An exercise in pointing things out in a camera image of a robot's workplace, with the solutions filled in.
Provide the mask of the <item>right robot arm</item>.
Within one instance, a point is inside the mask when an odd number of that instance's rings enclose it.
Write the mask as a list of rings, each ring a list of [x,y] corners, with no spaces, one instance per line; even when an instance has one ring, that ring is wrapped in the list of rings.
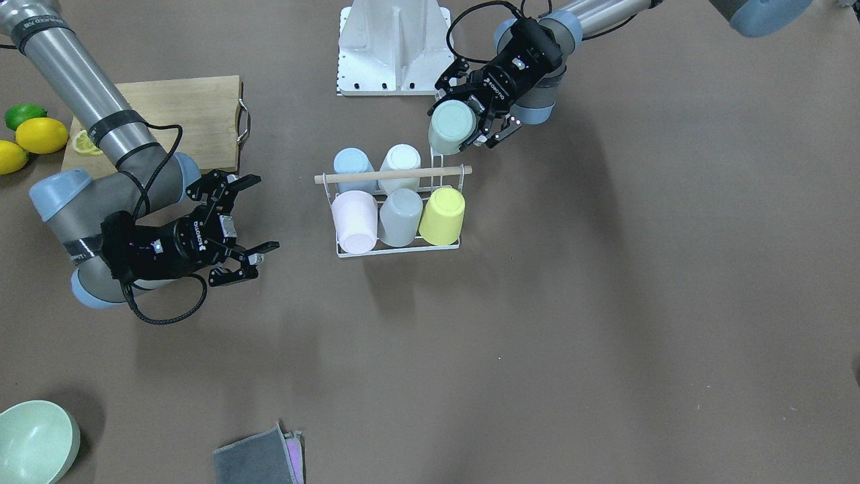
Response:
[[[60,148],[61,171],[34,184],[30,197],[40,218],[64,245],[74,272],[71,287],[85,306],[135,306],[138,295],[185,278],[223,287],[252,280],[276,241],[244,248],[237,242],[232,209],[243,190],[260,181],[234,170],[248,135],[237,134],[245,110],[238,77],[114,85],[90,57],[55,1],[3,1],[2,34],[39,70],[73,113],[70,140]],[[169,89],[196,86],[224,116],[194,122],[213,135],[227,162],[199,166],[178,151],[176,128],[147,122],[166,108]]]

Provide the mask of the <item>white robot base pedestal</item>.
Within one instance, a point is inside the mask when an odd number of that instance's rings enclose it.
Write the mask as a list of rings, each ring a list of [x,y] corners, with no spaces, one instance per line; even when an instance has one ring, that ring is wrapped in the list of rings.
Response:
[[[434,96],[454,61],[451,12],[436,1],[353,1],[339,21],[338,95]]]

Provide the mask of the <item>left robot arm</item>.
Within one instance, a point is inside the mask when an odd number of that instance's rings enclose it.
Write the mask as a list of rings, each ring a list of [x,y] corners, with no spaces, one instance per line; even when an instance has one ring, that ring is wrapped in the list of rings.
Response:
[[[516,13],[497,30],[499,52],[444,101],[469,96],[494,106],[454,156],[492,159],[492,123],[547,120],[572,95],[567,64],[583,61],[592,89],[584,102],[607,135],[586,122],[553,128],[516,144],[519,157],[612,163],[809,163],[830,153],[826,104],[812,65],[821,53],[818,1],[713,1],[729,33],[720,36],[694,1],[574,1],[532,22],[539,38],[517,34]]]

